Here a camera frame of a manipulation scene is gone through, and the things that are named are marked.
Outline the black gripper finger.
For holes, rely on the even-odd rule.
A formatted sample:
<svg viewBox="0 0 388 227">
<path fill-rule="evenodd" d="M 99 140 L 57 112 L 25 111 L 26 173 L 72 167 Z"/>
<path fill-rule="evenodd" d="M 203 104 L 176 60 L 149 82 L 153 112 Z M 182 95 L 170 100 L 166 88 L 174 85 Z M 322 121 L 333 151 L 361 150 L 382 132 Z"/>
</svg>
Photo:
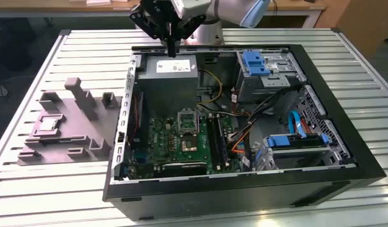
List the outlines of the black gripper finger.
<svg viewBox="0 0 388 227">
<path fill-rule="evenodd" d="M 206 15 L 202 14 L 190 18 L 187 21 L 176 19 L 171 22 L 171 56 L 176 56 L 179 52 L 179 43 L 182 39 L 187 39 L 194 33 L 195 29 L 206 20 Z"/>
<path fill-rule="evenodd" d="M 172 38 L 164 22 L 156 22 L 145 12 L 141 4 L 137 4 L 129 12 L 128 18 L 152 39 L 159 39 L 167 49 L 167 56 L 172 57 Z"/>
</svg>

